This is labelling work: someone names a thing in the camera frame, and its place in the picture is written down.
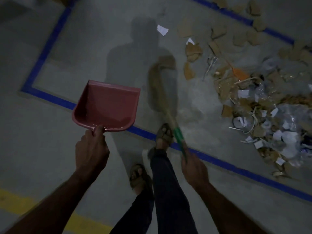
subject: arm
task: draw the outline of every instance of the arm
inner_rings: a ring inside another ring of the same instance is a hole
[[[73,175],[5,233],[62,233],[84,193],[105,168],[109,153],[103,127],[98,126],[94,134],[87,130],[76,144]]]
[[[221,234],[255,233],[265,234],[255,222],[219,193],[209,182],[206,166],[184,144],[187,162],[182,157],[182,172],[186,181],[200,195]]]

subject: concrete floor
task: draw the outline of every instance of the concrete floor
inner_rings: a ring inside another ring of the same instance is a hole
[[[231,6],[247,1],[228,0],[228,3]],[[271,28],[310,41],[310,0],[257,1],[263,8],[264,21]],[[52,1],[35,10],[13,3],[8,7],[11,10],[8,13],[16,15],[6,18],[0,12],[0,188],[39,201],[73,172],[75,143],[84,129],[72,122],[69,110],[18,93],[63,7]],[[177,24],[185,16],[193,22],[194,40],[205,52],[193,65],[197,77],[191,81],[183,76],[186,39],[179,38],[176,32]],[[167,79],[171,104],[177,105],[177,119],[189,146],[272,178],[270,173],[275,169],[263,163],[253,145],[240,143],[245,136],[227,128],[230,120],[220,118],[222,105],[213,80],[207,77],[205,82],[201,81],[207,66],[205,59],[210,54],[206,44],[210,27],[218,23],[228,27],[227,36],[219,40],[222,50],[237,65],[259,65],[264,57],[287,46],[262,34],[260,46],[233,48],[232,33],[248,27],[191,0],[81,0],[34,86],[72,102],[78,100],[88,79],[139,87],[135,125],[155,133],[162,121],[149,103],[147,71],[159,55],[172,54],[177,70],[165,72],[163,77]],[[155,31],[157,24],[169,28],[165,37]],[[153,143],[129,132],[107,133],[106,137],[111,151],[108,165],[76,211],[114,226],[135,199],[127,179],[129,167],[140,162],[142,151]],[[169,157],[189,199],[198,232],[217,233],[208,210],[181,173],[179,153],[172,149]],[[271,232],[311,232],[310,203],[211,164],[207,163],[207,167],[216,188]],[[281,182],[312,194],[310,172],[301,169],[295,175],[300,181]],[[0,212],[0,217],[0,229],[17,218],[5,211]],[[155,209],[148,233],[157,233]]]

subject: leg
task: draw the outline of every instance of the leg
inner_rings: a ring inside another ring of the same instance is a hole
[[[132,178],[134,177],[134,181],[137,180],[136,174],[142,177],[142,169],[141,172],[135,172],[132,175]],[[153,192],[149,187],[146,187],[146,184],[140,181],[135,183],[133,189],[138,194],[138,196],[125,215],[111,230],[110,234],[145,234],[147,232],[152,220],[152,212],[154,208]]]
[[[158,233],[196,234],[188,200],[166,154],[168,146],[167,141],[158,138],[151,158]]]

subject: forearm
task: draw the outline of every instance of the forearm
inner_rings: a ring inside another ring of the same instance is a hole
[[[195,190],[207,206],[220,234],[266,233],[210,183]]]
[[[6,234],[62,233],[72,212],[94,180],[82,179],[79,172],[75,172]]]

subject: jeans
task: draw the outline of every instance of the jeans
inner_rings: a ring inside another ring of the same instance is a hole
[[[152,220],[155,200],[158,233],[197,234],[188,200],[179,186],[165,150],[155,150],[151,168],[154,195],[142,191],[110,233],[146,233]]]

